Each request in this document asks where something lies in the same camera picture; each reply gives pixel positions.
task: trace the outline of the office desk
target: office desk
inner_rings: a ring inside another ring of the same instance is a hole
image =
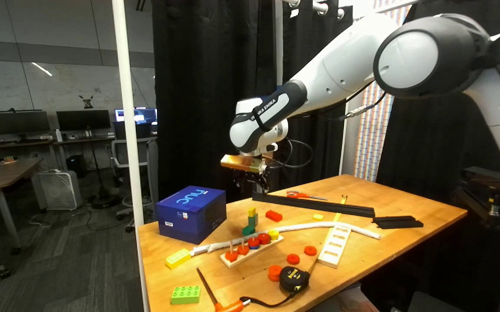
[[[53,141],[0,143],[0,149],[39,148],[39,146],[50,146],[51,143]]]
[[[413,215],[423,222],[423,227],[414,229],[388,229],[381,231],[371,224],[371,219],[340,215],[340,222],[347,222],[367,231],[378,233],[380,240],[371,240],[352,233],[348,236],[345,252],[340,259],[338,267],[329,267],[321,262],[314,266],[308,290],[298,295],[295,300],[274,309],[274,311],[308,311],[324,299],[345,290],[352,283],[357,283],[364,276],[406,253],[413,247],[426,241],[442,229],[453,226],[466,215],[465,210],[430,201],[409,193],[390,189],[374,182],[366,182],[348,175],[331,177],[298,188],[289,188],[314,196],[326,198],[328,201],[338,203],[341,195],[347,196],[348,205],[373,207],[376,217],[383,215]],[[333,221],[333,214],[279,207],[270,203],[258,203],[251,200],[234,201],[227,205],[227,221],[222,222],[201,245],[229,241],[239,238],[241,229],[248,224],[248,208],[255,208],[258,214],[256,231],[274,229],[277,226],[317,222],[312,217],[321,214],[322,221]],[[274,210],[282,215],[281,222],[272,222],[265,219],[265,212]],[[255,297],[267,304],[275,304],[284,299],[279,292],[277,283],[267,279],[267,267],[270,264],[286,264],[288,253],[300,253],[303,247],[314,245],[321,250],[321,243],[326,238],[328,229],[308,229],[282,233],[282,241],[256,253],[255,257],[244,260],[242,264],[227,269],[220,260],[225,250],[204,253],[190,259],[180,267],[170,271],[164,267],[166,257],[175,252],[194,245],[170,240],[157,234],[157,224],[145,224],[138,227],[138,245],[142,269],[145,276],[145,292],[150,311],[213,311],[203,285],[197,279],[196,267],[201,269],[208,285],[215,292],[220,304],[230,304],[241,295]],[[175,286],[199,286],[201,297],[199,304],[194,305],[170,305],[168,299]],[[268,311],[260,305],[248,305],[246,311]]]
[[[78,137],[78,139],[67,139],[67,141],[62,141],[62,143],[55,143],[53,146],[58,148],[58,163],[60,163],[60,169],[65,170],[64,148],[88,144],[90,151],[91,151],[91,156],[95,160],[93,146],[95,144],[110,144],[110,141],[112,141],[112,137]]]
[[[17,160],[15,163],[10,165],[0,165],[0,212],[6,227],[6,233],[10,236],[10,241],[13,248],[20,248],[20,241],[17,236],[17,231],[12,222],[12,215],[8,212],[8,205],[3,195],[3,189],[15,184],[18,179],[27,177],[29,174],[34,172],[34,169],[39,165],[39,158],[24,158]]]

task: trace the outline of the floor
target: floor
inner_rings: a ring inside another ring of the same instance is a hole
[[[79,179],[79,191],[97,195],[93,174]],[[22,250],[10,253],[0,217],[0,264],[12,271],[0,279],[0,312],[142,311],[135,236],[114,219],[121,207],[39,212],[29,181],[5,195]]]

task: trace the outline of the white wall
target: white wall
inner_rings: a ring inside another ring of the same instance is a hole
[[[150,0],[124,0],[133,104],[152,106]],[[0,110],[121,108],[110,0],[0,0]]]

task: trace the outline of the blue toy box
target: blue toy box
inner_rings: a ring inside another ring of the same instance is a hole
[[[225,193],[189,186],[156,205],[159,234],[197,245],[227,217]]]

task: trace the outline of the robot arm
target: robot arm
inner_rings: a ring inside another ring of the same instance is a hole
[[[397,26],[385,16],[354,23],[274,94],[235,104],[229,136],[235,149],[260,156],[288,134],[289,117],[336,104],[373,80],[373,58]]]
[[[458,14],[400,28],[383,16],[354,23],[272,96],[237,103],[230,143],[260,156],[286,137],[286,118],[341,103],[373,78],[395,97],[470,96],[500,148],[500,35]]]

